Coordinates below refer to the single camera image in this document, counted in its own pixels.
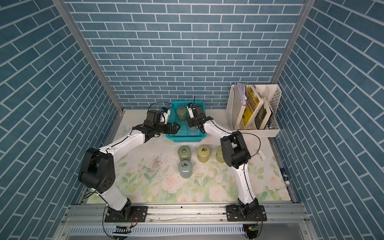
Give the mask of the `yellow green tea canister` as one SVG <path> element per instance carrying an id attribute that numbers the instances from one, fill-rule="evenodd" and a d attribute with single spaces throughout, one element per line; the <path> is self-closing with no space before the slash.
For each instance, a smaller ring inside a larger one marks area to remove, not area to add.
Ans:
<path id="1" fill-rule="evenodd" d="M 180 161 L 184 161 L 184 160 L 190 161 L 192 158 L 192 152 L 191 152 L 190 147 L 181 146 L 178 149 L 178 156 L 179 156 Z"/>

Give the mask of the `olive green tea canister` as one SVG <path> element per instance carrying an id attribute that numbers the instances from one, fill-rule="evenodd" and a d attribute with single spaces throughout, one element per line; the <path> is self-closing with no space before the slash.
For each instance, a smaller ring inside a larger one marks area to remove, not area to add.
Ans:
<path id="1" fill-rule="evenodd" d="M 209 161 L 210 159 L 210 156 L 211 156 L 211 148 L 206 146 L 206 145 L 202 145 L 198 148 L 197 150 L 197 154 L 198 154 L 198 160 L 201 162 L 201 163 L 206 163 Z"/>

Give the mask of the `grey blue tea canister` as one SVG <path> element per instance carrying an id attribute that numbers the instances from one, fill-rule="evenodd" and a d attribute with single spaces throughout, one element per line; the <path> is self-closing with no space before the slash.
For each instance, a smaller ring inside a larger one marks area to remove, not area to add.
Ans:
<path id="1" fill-rule="evenodd" d="M 178 170 L 182 178 L 188 179 L 193 174 L 193 164 L 189 160 L 183 160 L 179 163 Z"/>

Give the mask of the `light olive tea canister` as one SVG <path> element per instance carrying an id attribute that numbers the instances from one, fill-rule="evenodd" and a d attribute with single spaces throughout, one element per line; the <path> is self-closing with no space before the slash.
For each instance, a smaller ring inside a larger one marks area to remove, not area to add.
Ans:
<path id="1" fill-rule="evenodd" d="M 216 160 L 221 164 L 225 163 L 221 146 L 216 149 Z"/>

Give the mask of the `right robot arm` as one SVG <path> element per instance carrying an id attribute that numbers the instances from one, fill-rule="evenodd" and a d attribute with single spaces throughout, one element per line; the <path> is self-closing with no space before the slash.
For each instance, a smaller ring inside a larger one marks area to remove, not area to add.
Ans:
<path id="1" fill-rule="evenodd" d="M 243 134 L 231 132 L 218 125 L 212 117 L 206 115 L 201 105 L 188 104 L 189 127 L 197 127 L 202 133 L 210 134 L 221 142 L 225 163 L 234 170 L 238 188 L 238 210 L 245 221 L 266 221 L 264 207 L 259 204 L 251 186 L 248 163 L 252 158 Z"/>

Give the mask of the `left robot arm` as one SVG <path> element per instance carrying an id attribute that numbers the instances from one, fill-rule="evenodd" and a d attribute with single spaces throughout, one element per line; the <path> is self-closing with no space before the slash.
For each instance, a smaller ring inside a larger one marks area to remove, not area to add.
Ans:
<path id="1" fill-rule="evenodd" d="M 167 108 L 148 110 L 144 122 L 132 127 L 124 137 L 104 147 L 86 150 L 79 171 L 79 182 L 98 193 L 110 210 L 127 215 L 131 202 L 115 184 L 118 162 L 129 151 L 153 137 L 176 134 L 181 126 L 168 121 L 170 114 L 171 110 Z"/>

